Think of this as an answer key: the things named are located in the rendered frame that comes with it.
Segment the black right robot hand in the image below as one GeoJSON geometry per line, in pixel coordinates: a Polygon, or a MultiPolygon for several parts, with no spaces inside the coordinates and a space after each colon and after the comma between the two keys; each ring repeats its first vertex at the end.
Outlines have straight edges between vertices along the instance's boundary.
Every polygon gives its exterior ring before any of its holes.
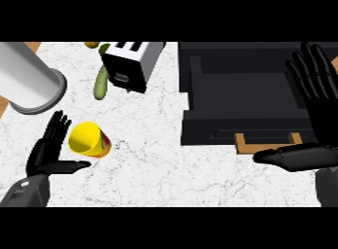
{"type": "Polygon", "coordinates": [[[289,172],[338,166],[338,74],[319,45],[301,43],[285,61],[310,116],[316,142],[252,154],[252,161],[289,172]]]}

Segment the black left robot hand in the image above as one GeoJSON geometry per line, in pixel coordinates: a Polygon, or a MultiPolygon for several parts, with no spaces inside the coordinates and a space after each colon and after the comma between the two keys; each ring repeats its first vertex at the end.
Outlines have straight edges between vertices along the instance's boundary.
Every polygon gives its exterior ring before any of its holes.
{"type": "Polygon", "coordinates": [[[91,163],[83,160],[58,160],[70,123],[71,121],[63,111],[55,111],[42,137],[36,140],[27,156],[27,177],[38,174],[73,174],[77,170],[91,166],[91,163]]]}

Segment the yellow cup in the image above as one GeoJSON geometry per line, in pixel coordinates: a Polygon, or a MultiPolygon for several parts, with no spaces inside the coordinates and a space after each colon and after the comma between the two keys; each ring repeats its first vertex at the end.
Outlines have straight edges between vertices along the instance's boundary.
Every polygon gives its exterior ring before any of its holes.
{"type": "Polygon", "coordinates": [[[102,158],[111,149],[111,142],[94,122],[79,123],[69,135],[69,148],[83,156],[102,158]]]}

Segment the dark grey open drawer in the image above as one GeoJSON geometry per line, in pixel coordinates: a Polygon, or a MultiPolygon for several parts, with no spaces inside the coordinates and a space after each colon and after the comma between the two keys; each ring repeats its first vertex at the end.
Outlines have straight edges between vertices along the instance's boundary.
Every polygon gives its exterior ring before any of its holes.
{"type": "Polygon", "coordinates": [[[298,42],[182,42],[179,90],[188,95],[185,145],[232,145],[242,133],[251,144],[283,144],[298,132],[314,135],[305,103],[285,61],[298,42]]]}

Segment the green cucumber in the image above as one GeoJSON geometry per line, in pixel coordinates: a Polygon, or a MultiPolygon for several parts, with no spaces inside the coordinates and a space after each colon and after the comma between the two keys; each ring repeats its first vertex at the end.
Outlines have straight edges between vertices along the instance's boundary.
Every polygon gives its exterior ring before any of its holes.
{"type": "Polygon", "coordinates": [[[94,88],[92,88],[92,95],[96,100],[101,100],[105,96],[107,81],[108,81],[108,73],[105,67],[101,66],[95,76],[94,88]]]}

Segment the black and white toaster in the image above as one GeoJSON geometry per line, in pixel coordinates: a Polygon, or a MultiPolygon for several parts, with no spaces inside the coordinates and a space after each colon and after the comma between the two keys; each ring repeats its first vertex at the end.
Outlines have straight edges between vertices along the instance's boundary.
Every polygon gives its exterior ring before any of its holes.
{"type": "Polygon", "coordinates": [[[113,86],[145,93],[164,42],[111,42],[101,60],[113,86]]]}

